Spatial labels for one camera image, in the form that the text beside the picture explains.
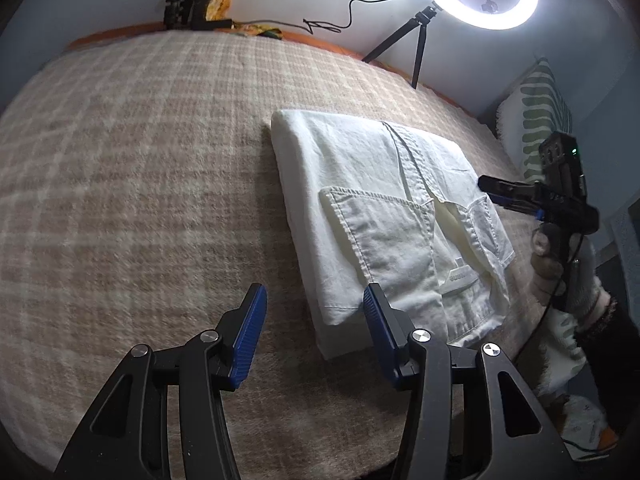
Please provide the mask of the white gloved right hand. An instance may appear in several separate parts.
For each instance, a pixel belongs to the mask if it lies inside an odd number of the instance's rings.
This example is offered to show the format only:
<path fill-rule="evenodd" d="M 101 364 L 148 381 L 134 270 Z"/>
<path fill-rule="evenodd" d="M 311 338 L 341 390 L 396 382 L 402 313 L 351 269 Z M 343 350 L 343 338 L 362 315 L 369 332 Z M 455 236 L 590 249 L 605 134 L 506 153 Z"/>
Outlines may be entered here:
<path fill-rule="evenodd" d="M 588 238 L 573 234 L 570 258 L 560 258 L 560 228 L 544 223 L 532 234 L 530 265 L 534 274 L 530 292 L 540 304 L 564 296 L 558 310 L 576 318 L 578 330 L 586 330 L 605 314 L 612 296 L 596 274 L 596 256 Z"/>

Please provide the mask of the black sleeved right forearm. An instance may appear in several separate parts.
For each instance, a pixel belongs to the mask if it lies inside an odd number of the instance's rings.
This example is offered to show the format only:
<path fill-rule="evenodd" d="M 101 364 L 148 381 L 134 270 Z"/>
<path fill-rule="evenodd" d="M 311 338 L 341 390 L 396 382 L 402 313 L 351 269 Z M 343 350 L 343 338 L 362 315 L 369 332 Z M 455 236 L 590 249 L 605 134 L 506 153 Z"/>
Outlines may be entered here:
<path fill-rule="evenodd" d="M 639 459 L 639 330 L 611 297 L 608 304 L 578 327 L 608 426 L 618 437 L 612 457 Z"/>

